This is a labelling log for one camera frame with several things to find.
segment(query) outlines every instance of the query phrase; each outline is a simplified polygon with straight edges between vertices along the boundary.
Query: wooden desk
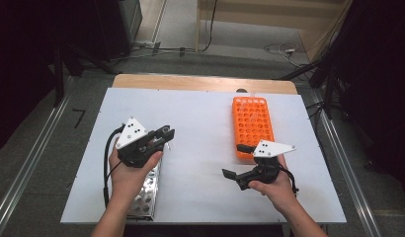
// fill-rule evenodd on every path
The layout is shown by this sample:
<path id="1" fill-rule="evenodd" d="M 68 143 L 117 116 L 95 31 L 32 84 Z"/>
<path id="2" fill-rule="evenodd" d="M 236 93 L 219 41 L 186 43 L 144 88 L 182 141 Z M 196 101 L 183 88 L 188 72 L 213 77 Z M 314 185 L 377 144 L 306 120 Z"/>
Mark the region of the wooden desk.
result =
<path id="1" fill-rule="evenodd" d="M 211 20 L 215 0 L 199 0 L 196 50 L 199 50 L 200 20 Z M 298 29 L 310 60 L 322 51 L 339 30 L 352 0 L 221 0 L 214 20 Z"/>
<path id="2" fill-rule="evenodd" d="M 249 93 L 297 95 L 290 81 L 158 74 L 121 74 L 114 80 L 113 87 L 224 92 L 245 89 Z"/>
<path id="3" fill-rule="evenodd" d="M 228 169 L 241 174 L 253 168 L 238 160 L 234 150 L 231 102 L 241 95 L 235 93 L 239 88 L 268 101 L 276 141 L 297 147 L 285 159 L 307 212 L 319 223 L 346 222 L 305 106 L 291 82 L 172 75 L 116 77 L 101 105 L 61 222 L 100 219 L 105 210 L 103 149 L 108 135 L 130 116 L 146 127 L 169 124 L 176 129 L 172 149 L 163 156 L 155 218 L 143 224 L 285 222 L 266 197 L 240 191 L 221 173 Z"/>

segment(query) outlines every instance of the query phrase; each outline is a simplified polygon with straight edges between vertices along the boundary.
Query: white table surface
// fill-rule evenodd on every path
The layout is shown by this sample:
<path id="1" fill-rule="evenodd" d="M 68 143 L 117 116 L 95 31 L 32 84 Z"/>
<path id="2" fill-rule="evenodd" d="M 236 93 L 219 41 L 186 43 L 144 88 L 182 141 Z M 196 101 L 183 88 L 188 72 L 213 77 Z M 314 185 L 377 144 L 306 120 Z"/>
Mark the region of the white table surface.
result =
<path id="1" fill-rule="evenodd" d="M 165 149 L 153 223 L 285 222 L 267 197 L 240 191 L 221 169 L 253 168 L 235 156 L 231 104 L 249 94 L 117 89 L 107 91 L 80 164 L 62 223 L 97 223 L 105 210 L 103 157 L 114 129 L 134 116 L 147 129 L 169 124 L 175 138 Z M 308 114 L 298 95 L 256 94 L 268 101 L 276 142 L 295 145 L 285 160 L 297 198 L 319 223 L 346 222 Z"/>

